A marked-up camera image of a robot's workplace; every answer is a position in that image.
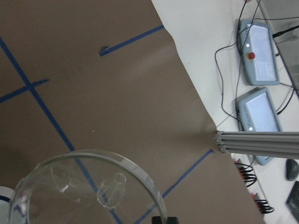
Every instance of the clear glass bowl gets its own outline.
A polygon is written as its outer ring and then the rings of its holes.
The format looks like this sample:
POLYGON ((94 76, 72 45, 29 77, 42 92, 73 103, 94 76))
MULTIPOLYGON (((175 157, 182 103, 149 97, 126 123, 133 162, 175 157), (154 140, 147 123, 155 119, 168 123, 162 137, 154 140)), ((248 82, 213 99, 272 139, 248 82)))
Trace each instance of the clear glass bowl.
POLYGON ((139 166, 115 153, 84 150, 49 159, 22 179, 8 223, 138 224, 152 216, 166 223, 163 199, 139 166))

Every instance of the red emergency stop button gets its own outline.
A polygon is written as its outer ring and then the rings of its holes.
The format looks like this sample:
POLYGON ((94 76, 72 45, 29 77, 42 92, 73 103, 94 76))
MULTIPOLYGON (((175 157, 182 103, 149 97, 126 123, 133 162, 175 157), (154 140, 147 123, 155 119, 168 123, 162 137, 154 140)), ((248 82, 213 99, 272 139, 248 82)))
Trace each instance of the red emergency stop button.
POLYGON ((247 53, 247 58, 249 60, 255 59, 256 55, 253 52, 247 53))

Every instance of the black keyboard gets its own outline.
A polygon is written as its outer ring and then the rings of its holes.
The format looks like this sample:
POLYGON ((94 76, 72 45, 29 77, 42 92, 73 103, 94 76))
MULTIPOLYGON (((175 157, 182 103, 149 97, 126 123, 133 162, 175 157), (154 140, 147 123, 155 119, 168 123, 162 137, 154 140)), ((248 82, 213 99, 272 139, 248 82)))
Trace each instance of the black keyboard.
POLYGON ((299 223, 299 182, 295 181, 286 204, 299 223))

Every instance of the black mouse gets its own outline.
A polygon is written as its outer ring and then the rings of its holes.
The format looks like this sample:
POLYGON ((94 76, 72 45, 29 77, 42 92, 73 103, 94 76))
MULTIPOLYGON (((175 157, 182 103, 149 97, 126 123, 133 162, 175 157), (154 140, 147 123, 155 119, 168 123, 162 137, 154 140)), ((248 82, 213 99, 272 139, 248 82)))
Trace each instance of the black mouse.
POLYGON ((295 160, 287 159, 286 160, 286 173, 285 177, 288 181, 294 181, 299 173, 299 165, 295 160))

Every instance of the blue tape strip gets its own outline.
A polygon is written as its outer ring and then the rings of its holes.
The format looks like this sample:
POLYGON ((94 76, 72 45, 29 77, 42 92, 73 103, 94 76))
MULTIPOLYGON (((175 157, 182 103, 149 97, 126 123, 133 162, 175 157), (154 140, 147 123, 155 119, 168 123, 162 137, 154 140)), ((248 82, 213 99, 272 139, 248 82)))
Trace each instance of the blue tape strip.
MULTIPOLYGON (((39 106, 41 107, 43 112, 46 114, 46 116, 48 117, 48 119, 50 120, 52 125, 55 127, 56 131, 58 132, 58 134, 60 135, 62 140, 65 142, 65 144, 67 145, 69 150, 71 152, 75 151, 74 146, 71 144, 71 142, 69 141, 69 139, 67 138, 67 136, 63 132, 62 128, 60 127, 60 125, 57 123, 57 121, 55 120, 55 118, 53 117, 53 115, 51 114, 49 109, 47 108, 46 104, 43 102, 43 100, 41 99, 41 97, 37 93, 37 91, 34 89, 34 87, 32 87, 33 84, 31 84, 31 82, 29 81, 29 79, 27 78, 27 76, 25 75, 25 73, 23 72, 21 67, 19 66, 18 62, 16 61, 16 59, 14 58, 14 56, 12 55, 12 53, 10 52, 10 50, 8 49, 6 44, 3 42, 1 37, 0 37, 0 45, 1 45, 1 48, 3 49, 4 53, 6 54, 8 59, 10 60, 11 64, 14 66, 14 68, 18 72, 19 76, 21 77, 21 79, 25 83, 25 85, 29 88, 28 90, 32 93, 33 97, 36 99, 37 103, 39 104, 39 106)), ((85 168, 84 164, 80 160, 77 160, 76 162, 79 165, 80 169, 82 170, 84 176, 86 177, 86 179, 90 183, 92 189, 95 192, 97 192, 98 189, 95 186, 94 181, 92 180, 92 178, 91 178, 90 174, 88 173, 87 169, 85 168)), ((115 218, 115 220, 118 224, 123 224, 122 221, 115 214, 114 210, 110 210, 110 213, 113 215, 113 217, 115 218)))
POLYGON ((0 195, 0 200, 1 200, 1 201, 8 202, 8 203, 9 203, 9 201, 10 201, 10 199, 9 199, 8 197, 2 196, 2 195, 0 195))
POLYGON ((118 50, 119 48, 122 48, 122 47, 124 47, 124 46, 126 46, 126 45, 128 45, 128 44, 131 44, 131 43, 135 42, 135 41, 138 41, 138 40, 140 40, 141 38, 144 38, 144 37, 146 37, 146 36, 148 36, 148 35, 150 35, 150 34, 152 34, 152 33, 154 33, 154 32, 157 32, 157 31, 159 31, 159 30, 161 30, 161 29, 163 29, 163 28, 164 28, 164 26, 161 25, 161 26, 158 26, 158 27, 156 27, 156 28, 153 28, 153 29, 151 29, 151 30, 149 30, 149 31, 147 31, 147 32, 145 32, 145 33, 143 33, 143 34, 140 34, 140 35, 138 35, 138 36, 136 36, 136 37, 133 37, 133 38, 131 38, 131 39, 125 41, 125 42, 122 42, 122 43, 120 43, 120 44, 117 44, 117 45, 115 45, 115 46, 113 46, 113 47, 109 47, 109 46, 108 46, 108 47, 105 47, 105 48, 100 52, 100 55, 101 55, 101 56, 105 56, 105 55, 107 55, 107 54, 109 54, 109 53, 111 53, 111 52, 113 52, 113 51, 115 51, 115 50, 118 50))
MULTIPOLYGON (((185 179, 188 174, 194 170, 194 168, 197 167, 198 164, 200 164, 209 154, 213 153, 213 150, 207 151, 199 160, 197 160, 181 177, 170 187, 168 188, 164 194, 162 194, 162 198, 165 198, 183 179, 185 179)), ((134 224, 139 224, 142 222, 147 215, 149 215, 154 209, 156 208, 156 205, 153 205, 150 209, 148 209, 134 224)))
POLYGON ((11 99, 11 98, 13 98, 15 96, 18 96, 18 95, 20 95, 20 94, 22 94, 22 93, 24 93, 24 92, 26 92, 26 91, 34 88, 34 87, 37 87, 37 86, 39 86, 39 85, 41 85, 43 83, 46 83, 48 81, 49 81, 48 79, 44 79, 44 80, 35 82, 35 83, 31 84, 30 86, 24 86, 22 88, 19 88, 16 91, 13 91, 13 92, 11 92, 9 94, 4 95, 3 97, 0 97, 0 103, 3 103, 3 102, 5 102, 5 101, 7 101, 7 100, 9 100, 9 99, 11 99))

